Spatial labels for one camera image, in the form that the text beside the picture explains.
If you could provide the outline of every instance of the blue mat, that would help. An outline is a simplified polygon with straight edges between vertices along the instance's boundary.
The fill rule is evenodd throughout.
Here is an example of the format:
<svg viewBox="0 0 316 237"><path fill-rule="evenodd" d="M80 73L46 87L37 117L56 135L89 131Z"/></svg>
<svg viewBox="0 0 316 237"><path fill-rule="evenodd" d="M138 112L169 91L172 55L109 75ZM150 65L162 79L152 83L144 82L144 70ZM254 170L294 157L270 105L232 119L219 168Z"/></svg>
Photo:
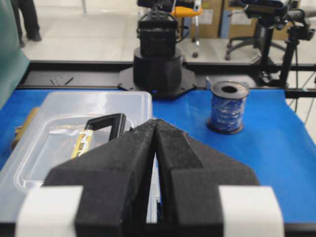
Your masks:
<svg viewBox="0 0 316 237"><path fill-rule="evenodd" d="M14 127L51 90L17 90L0 111L0 168L10 155ZM272 186L285 222L316 222L316 146L303 123L286 105L282 90L254 90L237 135L210 131L209 91L192 91L173 101L154 101L154 116L195 139L251 166L262 185Z"/></svg>

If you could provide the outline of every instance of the blue spool of wire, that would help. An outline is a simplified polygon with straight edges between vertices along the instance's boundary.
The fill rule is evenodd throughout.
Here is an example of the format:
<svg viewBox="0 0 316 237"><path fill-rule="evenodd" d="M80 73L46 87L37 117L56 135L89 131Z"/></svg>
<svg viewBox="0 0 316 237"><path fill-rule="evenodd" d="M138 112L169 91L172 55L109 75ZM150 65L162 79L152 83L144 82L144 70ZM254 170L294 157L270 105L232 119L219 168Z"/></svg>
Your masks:
<svg viewBox="0 0 316 237"><path fill-rule="evenodd" d="M236 134L243 130L245 102L249 89L237 82L222 81L211 87L212 113L207 126L222 134Z"/></svg>

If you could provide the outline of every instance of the black shoe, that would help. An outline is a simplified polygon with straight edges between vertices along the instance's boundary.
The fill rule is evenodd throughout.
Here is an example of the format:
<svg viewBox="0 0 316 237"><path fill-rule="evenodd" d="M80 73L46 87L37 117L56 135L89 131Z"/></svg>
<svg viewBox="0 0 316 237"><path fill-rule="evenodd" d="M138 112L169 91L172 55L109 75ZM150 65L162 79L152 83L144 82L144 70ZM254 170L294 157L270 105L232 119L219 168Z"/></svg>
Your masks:
<svg viewBox="0 0 316 237"><path fill-rule="evenodd" d="M24 48L24 47L25 47L25 44L24 44L23 40L20 39L19 41L20 41L20 48Z"/></svg>
<svg viewBox="0 0 316 237"><path fill-rule="evenodd" d="M37 31L31 35L27 35L29 40L33 40L35 42L41 41L41 36L40 33Z"/></svg>

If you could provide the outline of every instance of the clear plastic container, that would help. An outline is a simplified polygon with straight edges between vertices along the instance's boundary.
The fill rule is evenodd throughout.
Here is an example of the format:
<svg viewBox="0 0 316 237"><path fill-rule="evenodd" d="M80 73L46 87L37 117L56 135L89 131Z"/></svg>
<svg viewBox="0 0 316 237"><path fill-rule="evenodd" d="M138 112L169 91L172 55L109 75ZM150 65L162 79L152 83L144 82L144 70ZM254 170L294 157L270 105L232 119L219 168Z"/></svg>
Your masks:
<svg viewBox="0 0 316 237"><path fill-rule="evenodd" d="M0 173L0 222L15 222L28 190L40 187L52 167L70 160L78 134L89 119L116 113L126 115L125 130L143 124L152 117L151 95L89 91L49 94ZM110 131L111 127L95 131L90 149L107 143ZM157 221L153 210L158 198L156 164L148 222Z"/></svg>

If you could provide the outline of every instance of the blue wire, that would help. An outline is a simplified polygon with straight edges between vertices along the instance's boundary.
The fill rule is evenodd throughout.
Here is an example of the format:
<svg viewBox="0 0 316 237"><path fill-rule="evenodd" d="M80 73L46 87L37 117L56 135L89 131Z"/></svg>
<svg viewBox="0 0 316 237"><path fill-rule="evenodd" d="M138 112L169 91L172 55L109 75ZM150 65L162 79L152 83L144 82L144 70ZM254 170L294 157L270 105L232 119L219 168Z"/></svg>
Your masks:
<svg viewBox="0 0 316 237"><path fill-rule="evenodd" d="M232 132L242 126L246 98L225 99L213 95L210 124L222 132Z"/></svg>

